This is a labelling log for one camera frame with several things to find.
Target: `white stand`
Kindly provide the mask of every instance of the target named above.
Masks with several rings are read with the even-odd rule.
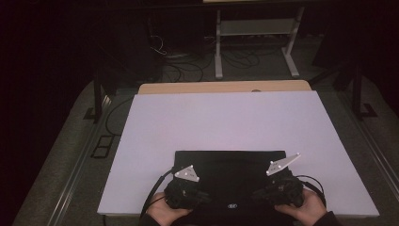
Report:
[[[287,62],[288,69],[293,78],[298,78],[299,72],[291,57],[296,34],[300,20],[305,8],[300,8],[295,18],[292,19],[271,19],[271,20],[244,20],[244,21],[221,21],[220,10],[216,18],[216,53],[215,53],[215,78],[223,78],[222,62],[220,55],[220,37],[237,35],[270,35],[289,34],[290,40],[287,46],[283,47],[282,53]]]

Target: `sleeve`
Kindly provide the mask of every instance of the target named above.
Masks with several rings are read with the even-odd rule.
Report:
[[[313,226],[343,226],[332,211],[322,216]]]
[[[145,214],[138,222],[138,226],[160,226],[150,215]]]

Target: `gray carpet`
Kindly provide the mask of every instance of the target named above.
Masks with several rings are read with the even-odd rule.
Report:
[[[237,57],[235,61],[238,63],[224,58],[224,80],[291,79],[281,52],[274,51],[276,47],[279,47],[279,43],[279,40],[277,40],[272,42],[271,45],[264,44],[262,49],[257,47],[258,49],[255,50],[245,46],[241,52],[234,52],[232,44],[227,45],[227,49],[223,52],[226,56],[237,57],[237,55],[242,56],[256,51],[259,54],[257,56],[259,63],[256,63],[256,57],[247,59]],[[293,58],[302,79],[309,80],[323,71],[323,69],[311,65],[319,43],[320,39],[318,38],[307,38],[298,40],[295,44]],[[199,65],[200,68],[204,68],[203,75],[197,70],[198,67],[193,68],[188,64],[176,64],[177,62],[184,62],[184,58],[173,60],[173,65],[179,65],[186,69],[184,76],[180,76],[180,81],[196,81],[201,76],[202,81],[215,81],[213,54],[199,57],[195,62],[191,62]],[[248,67],[248,69],[237,68],[249,64],[256,65]],[[165,67],[162,78],[164,82],[175,81],[178,77],[175,68]],[[337,93],[331,87],[333,78],[334,76],[324,79],[313,88],[318,91],[345,149],[381,215],[378,218],[342,219],[342,222],[345,225],[363,226],[397,225],[397,222],[399,222],[398,201],[393,196],[390,187],[374,161],[368,142],[359,130],[359,122],[347,110],[345,100],[350,100],[350,90]],[[363,83],[363,101],[370,103],[375,108],[378,118],[365,119],[362,124],[369,128],[375,142],[387,156],[392,167],[399,171],[397,152],[399,150],[399,140],[397,139],[399,121],[381,100],[374,85],[366,79]],[[93,125],[92,121],[83,120],[86,110],[92,107],[92,86],[89,85],[82,92],[14,225],[46,225],[50,219],[52,220],[50,225],[104,225],[102,216],[99,216],[96,211],[120,137],[114,136],[107,158],[92,158],[90,156],[93,153],[96,156],[105,155],[105,148],[96,149],[101,136],[119,135],[122,132],[131,99],[135,93],[136,90],[125,89],[112,96],[110,102],[104,104],[104,115],[101,121],[99,124]],[[87,142],[90,135],[92,135],[93,140]],[[81,153],[84,150],[87,150],[87,152],[83,158],[84,161],[79,165],[77,159],[82,158]],[[63,195],[63,188],[69,182],[71,174],[77,175],[74,180],[75,186],[70,189],[69,196],[64,196],[69,197],[68,200],[63,202],[65,203],[63,209],[65,212],[62,212],[60,217],[55,220],[51,216],[56,209],[59,197]],[[110,226],[136,225],[136,219],[112,217],[106,218],[106,223]]]

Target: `hand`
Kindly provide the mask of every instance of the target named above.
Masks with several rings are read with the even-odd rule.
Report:
[[[290,215],[301,221],[305,226],[312,226],[316,221],[327,213],[327,209],[323,205],[316,193],[303,189],[304,202],[301,207],[297,208],[292,205],[276,205],[275,209],[283,214]]]
[[[152,202],[154,203],[147,209],[147,214],[155,219],[161,226],[169,226],[176,219],[186,216],[192,211],[186,209],[172,209],[167,205],[163,197],[165,197],[165,193],[156,193],[152,197]]]

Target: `white table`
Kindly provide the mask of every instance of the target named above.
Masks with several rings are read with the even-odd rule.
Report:
[[[139,214],[179,150],[301,153],[289,168],[322,183],[329,210],[341,217],[378,216],[315,91],[137,95],[98,213]]]

